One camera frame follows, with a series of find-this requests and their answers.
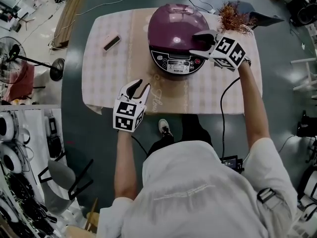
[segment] sneaker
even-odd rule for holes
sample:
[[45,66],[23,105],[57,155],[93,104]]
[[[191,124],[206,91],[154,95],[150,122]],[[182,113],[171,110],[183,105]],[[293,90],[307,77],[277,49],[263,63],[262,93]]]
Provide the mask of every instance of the sneaker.
[[170,132],[168,122],[165,119],[158,121],[158,128],[163,137],[167,135],[173,136],[173,134]]

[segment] person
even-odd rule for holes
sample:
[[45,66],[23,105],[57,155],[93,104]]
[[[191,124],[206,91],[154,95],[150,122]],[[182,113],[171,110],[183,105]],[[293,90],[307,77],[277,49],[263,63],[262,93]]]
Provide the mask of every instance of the person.
[[178,143],[165,120],[143,164],[138,193],[131,134],[118,132],[114,201],[100,210],[97,238],[285,237],[297,193],[270,139],[249,64],[238,68],[250,154],[242,174],[223,165],[196,115],[184,115]]

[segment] pink checkered tablecloth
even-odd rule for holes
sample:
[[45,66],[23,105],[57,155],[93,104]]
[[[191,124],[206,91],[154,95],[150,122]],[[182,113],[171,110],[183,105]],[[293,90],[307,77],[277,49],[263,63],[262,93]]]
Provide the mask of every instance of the pink checkered tablecloth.
[[[90,31],[85,48],[82,70],[83,102],[93,111],[101,114],[101,108],[113,108],[114,100],[123,85],[134,79],[134,54],[144,48],[148,23],[156,8],[121,11],[97,18]],[[218,16],[203,13],[210,29],[217,30],[220,26]],[[135,26],[143,26],[138,32],[142,43],[136,43],[139,38],[133,38]],[[103,39],[111,30],[121,35],[121,41],[105,52],[102,47]],[[262,76],[258,47],[254,35],[245,36],[230,32],[230,37],[236,39],[247,56],[252,61],[252,72],[257,86],[262,94]],[[145,52],[142,66],[147,70],[152,66],[150,52]],[[153,85],[147,102],[147,112],[159,113],[191,113],[191,114],[220,114],[220,98],[225,88],[239,75],[228,69],[214,67],[213,62],[205,61],[202,68],[188,76],[183,82],[178,82],[181,93],[177,92],[179,105],[172,107],[173,96],[164,95],[169,86],[175,82],[157,75],[154,71],[146,71],[148,78],[144,80]],[[223,98],[225,114],[241,114],[244,112],[243,96],[240,82],[235,83]]]

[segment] rice cooker display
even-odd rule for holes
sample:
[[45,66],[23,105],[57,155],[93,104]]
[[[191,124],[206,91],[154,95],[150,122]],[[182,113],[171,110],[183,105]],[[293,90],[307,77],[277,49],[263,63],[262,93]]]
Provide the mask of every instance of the rice cooker display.
[[151,51],[155,63],[172,74],[190,74],[198,70],[205,62],[198,56],[172,55]]

